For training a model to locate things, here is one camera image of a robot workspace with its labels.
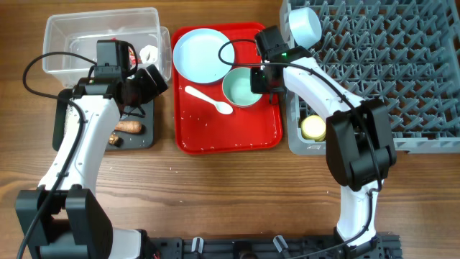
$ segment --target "plate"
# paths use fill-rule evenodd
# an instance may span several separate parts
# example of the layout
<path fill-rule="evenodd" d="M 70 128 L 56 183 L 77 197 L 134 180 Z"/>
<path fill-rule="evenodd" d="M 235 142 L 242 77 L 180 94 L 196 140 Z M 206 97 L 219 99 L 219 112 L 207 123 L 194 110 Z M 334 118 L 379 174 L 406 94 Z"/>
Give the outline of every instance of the plate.
<path fill-rule="evenodd" d="M 219 49 L 229 39 L 214 29 L 195 29 L 183 35 L 172 54 L 178 73 L 194 83 L 213 83 L 223 78 L 230 70 L 219 60 Z M 235 49 L 227 45 L 221 54 L 228 62 L 234 62 Z"/>

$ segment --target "spoon handle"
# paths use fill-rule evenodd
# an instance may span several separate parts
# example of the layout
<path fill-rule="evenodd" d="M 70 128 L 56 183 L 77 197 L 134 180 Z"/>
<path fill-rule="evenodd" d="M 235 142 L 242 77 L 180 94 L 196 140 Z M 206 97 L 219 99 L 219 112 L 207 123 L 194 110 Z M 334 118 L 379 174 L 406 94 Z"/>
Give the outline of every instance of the spoon handle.
<path fill-rule="evenodd" d="M 216 105 L 216 101 L 214 101 L 213 99 L 209 98 L 209 96 L 201 93 L 200 91 L 198 91 L 197 89 L 193 88 L 192 86 L 186 86 L 185 87 L 185 92 L 190 94 L 190 95 L 193 95 L 194 97 L 197 97 L 203 101 L 207 101 L 208 103 L 210 104 L 214 104 Z"/>

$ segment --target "white spoon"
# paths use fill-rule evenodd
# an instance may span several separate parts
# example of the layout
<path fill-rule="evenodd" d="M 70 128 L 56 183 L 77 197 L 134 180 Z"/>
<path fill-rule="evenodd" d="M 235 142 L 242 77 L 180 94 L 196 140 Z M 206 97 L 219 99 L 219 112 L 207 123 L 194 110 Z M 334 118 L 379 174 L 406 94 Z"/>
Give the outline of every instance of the white spoon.
<path fill-rule="evenodd" d="M 217 111 L 222 114 L 231 114 L 233 112 L 233 108 L 231 108 L 230 104 L 224 103 L 223 101 L 214 101 L 213 99 L 209 98 L 209 96 L 201 93 L 197 89 L 193 88 L 192 86 L 186 86 L 185 92 L 193 95 L 196 98 L 199 98 L 203 101 L 207 101 L 210 104 L 213 104 Z"/>

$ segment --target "yellow object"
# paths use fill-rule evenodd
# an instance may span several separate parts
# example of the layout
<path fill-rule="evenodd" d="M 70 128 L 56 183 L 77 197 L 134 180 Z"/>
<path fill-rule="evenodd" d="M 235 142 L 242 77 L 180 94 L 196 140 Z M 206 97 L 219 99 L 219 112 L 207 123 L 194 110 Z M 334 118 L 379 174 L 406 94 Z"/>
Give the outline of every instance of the yellow object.
<path fill-rule="evenodd" d="M 318 115 L 306 117 L 300 124 L 302 136 L 307 140 L 323 141 L 326 137 L 326 123 Z"/>

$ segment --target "red tray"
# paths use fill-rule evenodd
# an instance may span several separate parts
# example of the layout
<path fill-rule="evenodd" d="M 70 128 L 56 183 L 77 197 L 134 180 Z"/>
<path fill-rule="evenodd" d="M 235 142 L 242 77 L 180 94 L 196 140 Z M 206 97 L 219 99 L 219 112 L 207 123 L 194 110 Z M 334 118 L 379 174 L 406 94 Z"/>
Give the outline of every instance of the red tray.
<path fill-rule="evenodd" d="M 199 28 L 210 28 L 224 33 L 230 40 L 254 39 L 265 27 L 256 22 L 216 24 L 180 28 L 171 38 L 174 46 L 185 33 Z M 234 43 L 235 62 L 259 63 L 256 46 L 250 42 Z M 269 103 L 269 95 L 249 108 L 233 106 L 234 112 L 222 115 L 210 104 L 187 94 L 186 86 L 193 86 L 212 99 L 226 100 L 222 79 L 210 84 L 197 84 L 183 78 L 172 67 L 174 80 L 175 140 L 185 153 L 201 155 L 243 150 L 267 149 L 276 146 L 282 137 L 280 108 Z"/>

